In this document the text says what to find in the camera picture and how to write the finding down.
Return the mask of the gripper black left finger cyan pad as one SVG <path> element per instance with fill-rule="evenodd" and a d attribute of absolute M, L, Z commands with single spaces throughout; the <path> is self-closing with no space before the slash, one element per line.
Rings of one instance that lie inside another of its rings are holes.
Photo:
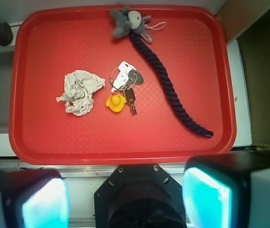
<path fill-rule="evenodd" d="M 54 169 L 0 171 L 0 228 L 67 228 L 70 197 Z"/>

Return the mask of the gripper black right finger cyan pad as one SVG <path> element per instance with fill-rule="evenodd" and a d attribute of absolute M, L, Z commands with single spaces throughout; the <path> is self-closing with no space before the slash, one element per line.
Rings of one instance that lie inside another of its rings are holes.
<path fill-rule="evenodd" d="M 182 197 L 195 228 L 270 228 L 270 151 L 191 157 Z"/>

